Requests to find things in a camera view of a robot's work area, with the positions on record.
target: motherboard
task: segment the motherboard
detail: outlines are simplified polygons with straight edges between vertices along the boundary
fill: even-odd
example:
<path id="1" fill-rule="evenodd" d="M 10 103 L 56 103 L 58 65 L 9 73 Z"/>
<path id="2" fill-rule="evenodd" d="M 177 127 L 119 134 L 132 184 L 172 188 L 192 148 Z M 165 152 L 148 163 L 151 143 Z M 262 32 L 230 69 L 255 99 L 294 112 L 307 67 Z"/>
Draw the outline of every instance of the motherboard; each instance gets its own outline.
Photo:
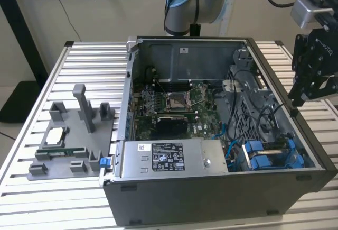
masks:
<path id="1" fill-rule="evenodd" d="M 214 102 L 217 89 L 221 87 L 215 89 L 205 81 L 139 87 L 134 92 L 136 139 L 212 139 L 222 130 Z M 223 144 L 224 137 L 219 138 Z"/>

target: slotted aluminum surface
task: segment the slotted aluminum surface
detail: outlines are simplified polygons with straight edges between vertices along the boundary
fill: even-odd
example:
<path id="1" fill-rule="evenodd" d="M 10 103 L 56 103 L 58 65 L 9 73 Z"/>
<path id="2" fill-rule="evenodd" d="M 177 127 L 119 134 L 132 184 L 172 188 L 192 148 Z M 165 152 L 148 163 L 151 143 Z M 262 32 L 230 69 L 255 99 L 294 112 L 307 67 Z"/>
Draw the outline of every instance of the slotted aluminum surface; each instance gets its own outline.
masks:
<path id="1" fill-rule="evenodd" d="M 258 46 L 289 91 L 293 78 L 291 55 L 274 42 L 258 42 Z M 114 144 L 127 62 L 125 54 L 124 43 L 75 43 L 73 47 L 62 51 L 45 89 L 1 168 L 0 230 L 123 229 L 115 224 L 104 191 L 99 188 L 98 178 L 29 182 L 26 175 L 50 119 L 47 110 L 51 101 L 63 100 L 67 108 L 78 107 L 71 94 L 74 83 L 86 84 L 86 96 L 94 107 L 108 101 L 116 109 L 112 132 Z M 338 167 L 337 111 L 328 100 L 306 103 L 300 110 Z M 322 191 L 304 195 L 283 217 L 158 226 L 151 229 L 310 230 L 337 229 L 337 226 L 338 177 Z"/>

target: blue tab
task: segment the blue tab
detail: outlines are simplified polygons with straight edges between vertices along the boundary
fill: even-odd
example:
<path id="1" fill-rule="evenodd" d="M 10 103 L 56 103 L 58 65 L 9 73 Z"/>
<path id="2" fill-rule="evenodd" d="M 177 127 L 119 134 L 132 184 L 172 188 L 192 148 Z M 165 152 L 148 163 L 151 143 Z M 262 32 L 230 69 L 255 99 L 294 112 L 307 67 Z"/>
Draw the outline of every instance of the blue tab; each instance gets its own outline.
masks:
<path id="1" fill-rule="evenodd" d="M 102 158 L 100 160 L 100 167 L 101 168 L 109 168 L 110 167 L 110 158 Z"/>

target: beige wall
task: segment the beige wall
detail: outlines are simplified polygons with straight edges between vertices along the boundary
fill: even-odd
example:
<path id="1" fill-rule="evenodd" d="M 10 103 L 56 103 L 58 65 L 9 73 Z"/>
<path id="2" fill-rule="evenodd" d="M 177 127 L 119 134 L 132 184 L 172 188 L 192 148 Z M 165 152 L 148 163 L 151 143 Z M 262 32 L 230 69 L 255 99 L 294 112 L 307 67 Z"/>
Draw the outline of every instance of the beige wall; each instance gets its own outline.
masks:
<path id="1" fill-rule="evenodd" d="M 164 35 L 165 0 L 62 0 L 83 41 L 126 41 L 130 35 Z M 49 69 L 67 40 L 78 40 L 58 0 L 18 0 Z M 217 36 L 219 24 L 203 26 Z"/>
<path id="2" fill-rule="evenodd" d="M 290 3 L 294 0 L 274 0 Z M 267 0 L 235 0 L 227 36 L 251 36 L 258 41 L 282 40 L 293 51 L 302 31 L 290 16 L 292 8 L 276 8 Z"/>
<path id="3" fill-rule="evenodd" d="M 0 86 L 16 86 L 22 80 L 34 76 L 0 8 Z"/>
<path id="4" fill-rule="evenodd" d="M 275 1 L 283 3 L 292 0 Z M 164 35 L 164 0 L 62 0 L 62 2 L 84 41 L 125 41 L 129 35 Z M 41 57 L 47 64 L 47 69 L 51 70 L 65 41 L 78 40 L 77 36 L 58 0 L 18 0 L 18 3 Z M 235 0 L 228 36 L 252 36 L 256 40 L 280 39 L 292 49 L 294 37 L 301 30 L 289 16 L 289 12 L 290 8 L 274 8 L 266 0 Z M 218 23 L 203 25 L 202 35 L 218 34 Z M 23 64 L 19 67 L 20 76 L 31 78 L 32 74 L 28 66 L 25 66 L 26 61 L 17 43 L 11 44 L 7 38 L 6 34 L 0 36 L 1 41 L 7 44 L 0 47 L 0 53 L 4 53 L 3 60 L 6 62 L 16 60 L 16 64 L 13 64 L 13 68 L 9 71 L 1 72 L 1 75 L 6 73 L 3 80 L 8 80 L 7 84 L 13 84 L 18 80 L 13 76 L 18 64 Z"/>

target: warning label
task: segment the warning label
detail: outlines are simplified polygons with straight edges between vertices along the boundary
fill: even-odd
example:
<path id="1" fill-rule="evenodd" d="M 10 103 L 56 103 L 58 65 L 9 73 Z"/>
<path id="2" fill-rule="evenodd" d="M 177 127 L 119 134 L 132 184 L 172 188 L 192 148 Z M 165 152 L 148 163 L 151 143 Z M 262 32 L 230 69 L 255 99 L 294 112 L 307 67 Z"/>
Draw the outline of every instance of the warning label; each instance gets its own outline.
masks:
<path id="1" fill-rule="evenodd" d="M 153 144 L 152 158 L 154 171 L 184 170 L 182 143 Z"/>

